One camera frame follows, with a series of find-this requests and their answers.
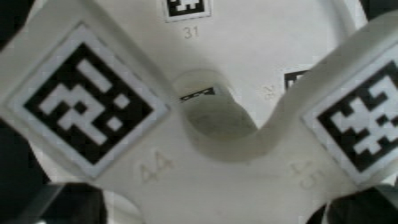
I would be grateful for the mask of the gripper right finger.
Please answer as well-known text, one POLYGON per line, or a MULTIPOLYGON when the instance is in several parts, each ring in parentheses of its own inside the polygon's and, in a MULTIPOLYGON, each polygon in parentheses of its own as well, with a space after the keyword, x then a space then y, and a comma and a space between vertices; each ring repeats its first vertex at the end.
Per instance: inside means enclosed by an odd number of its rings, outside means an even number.
POLYGON ((398 187, 381 184, 335 198, 307 224, 398 224, 398 187))

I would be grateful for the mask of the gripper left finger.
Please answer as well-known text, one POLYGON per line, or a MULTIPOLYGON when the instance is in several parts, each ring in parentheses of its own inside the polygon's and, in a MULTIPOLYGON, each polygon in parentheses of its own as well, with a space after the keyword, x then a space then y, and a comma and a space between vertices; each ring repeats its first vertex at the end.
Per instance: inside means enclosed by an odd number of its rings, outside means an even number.
POLYGON ((102 190, 76 182, 47 184, 10 224, 106 224, 102 190))

